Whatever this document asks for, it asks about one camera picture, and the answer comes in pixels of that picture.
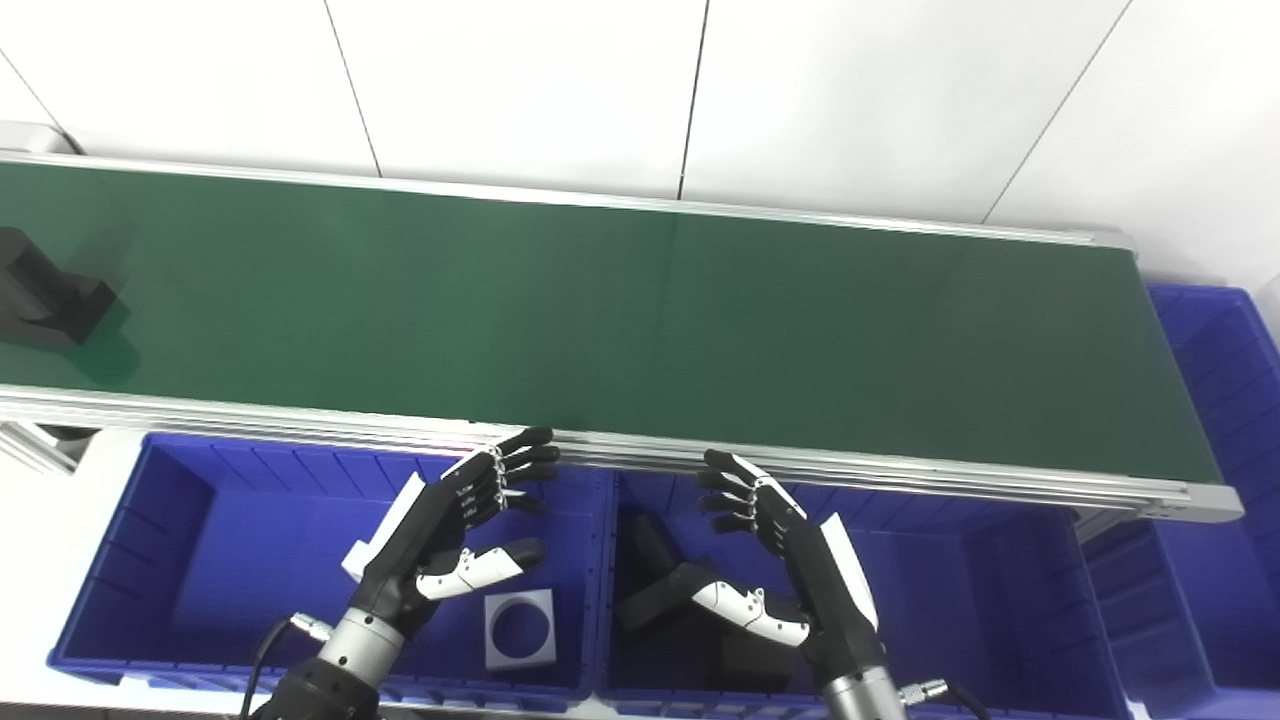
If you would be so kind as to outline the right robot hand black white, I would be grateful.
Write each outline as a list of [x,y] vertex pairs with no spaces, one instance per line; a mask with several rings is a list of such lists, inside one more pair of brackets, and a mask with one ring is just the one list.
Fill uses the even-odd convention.
[[698,571],[705,583],[692,602],[750,633],[799,648],[818,685],[840,678],[861,680],[884,667],[876,615],[858,602],[868,585],[837,519],[809,519],[772,475],[736,454],[709,448],[696,483],[710,493],[700,506],[713,512],[719,534],[746,532],[780,559],[795,591],[795,611],[781,618],[762,589],[741,591],[724,579]]

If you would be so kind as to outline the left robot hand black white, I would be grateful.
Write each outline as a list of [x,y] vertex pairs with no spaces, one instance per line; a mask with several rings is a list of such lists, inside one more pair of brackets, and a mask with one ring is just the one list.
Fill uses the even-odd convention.
[[443,600],[513,579],[540,565],[538,538],[472,551],[468,532],[507,510],[543,514],[547,503],[520,484],[556,478],[554,432],[529,427],[467,454],[431,483],[411,477],[411,500],[397,500],[371,544],[348,607],[357,623],[383,623],[412,639]]

